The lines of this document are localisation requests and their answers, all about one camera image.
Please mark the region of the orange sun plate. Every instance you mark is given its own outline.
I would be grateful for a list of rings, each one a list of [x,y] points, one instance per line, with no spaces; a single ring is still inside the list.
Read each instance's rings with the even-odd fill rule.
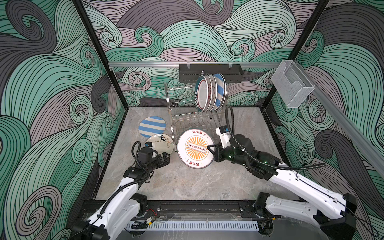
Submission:
[[[214,156],[207,150],[208,145],[213,145],[212,137],[200,129],[184,131],[178,140],[177,152],[181,161],[192,169],[208,167]]]

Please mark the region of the white plate cloud emblem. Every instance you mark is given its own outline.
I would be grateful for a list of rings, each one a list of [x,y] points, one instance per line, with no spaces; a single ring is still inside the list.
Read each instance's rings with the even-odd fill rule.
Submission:
[[[209,75],[210,80],[211,80],[211,102],[210,102],[210,111],[214,110],[216,99],[217,99],[217,82],[216,79],[213,75]]]

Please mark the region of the green rimmed white plate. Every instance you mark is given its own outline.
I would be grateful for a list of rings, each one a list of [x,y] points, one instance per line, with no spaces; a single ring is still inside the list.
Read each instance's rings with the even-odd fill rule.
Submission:
[[[208,102],[208,83],[204,76],[199,76],[195,87],[195,104],[198,112],[202,112]]]

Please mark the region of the white plate red characters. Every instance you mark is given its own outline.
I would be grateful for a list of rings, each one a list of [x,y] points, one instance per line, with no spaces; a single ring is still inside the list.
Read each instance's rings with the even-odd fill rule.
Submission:
[[[210,75],[206,75],[207,77],[207,83],[208,83],[208,105],[206,111],[211,110],[211,101],[213,99],[213,82]]]

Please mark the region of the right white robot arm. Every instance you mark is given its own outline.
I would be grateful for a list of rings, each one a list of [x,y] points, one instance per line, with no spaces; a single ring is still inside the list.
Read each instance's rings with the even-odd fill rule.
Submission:
[[[216,162],[227,160],[242,165],[253,176],[284,187],[299,197],[294,201],[260,193],[253,208],[258,217],[266,219],[262,225],[267,229],[273,218],[288,217],[318,227],[331,240],[353,238],[357,228],[357,199],[353,195],[332,192],[309,180],[274,155],[257,151],[243,135],[229,138],[225,134],[223,144],[203,149],[211,153]]]

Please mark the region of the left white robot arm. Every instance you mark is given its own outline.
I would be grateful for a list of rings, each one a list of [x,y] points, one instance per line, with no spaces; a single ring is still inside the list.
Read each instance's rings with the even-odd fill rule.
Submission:
[[[115,240],[135,217],[147,212],[147,197],[138,194],[154,170],[167,166],[171,155],[151,147],[137,151],[133,166],[128,168],[116,190],[86,221],[75,224],[71,240]]]

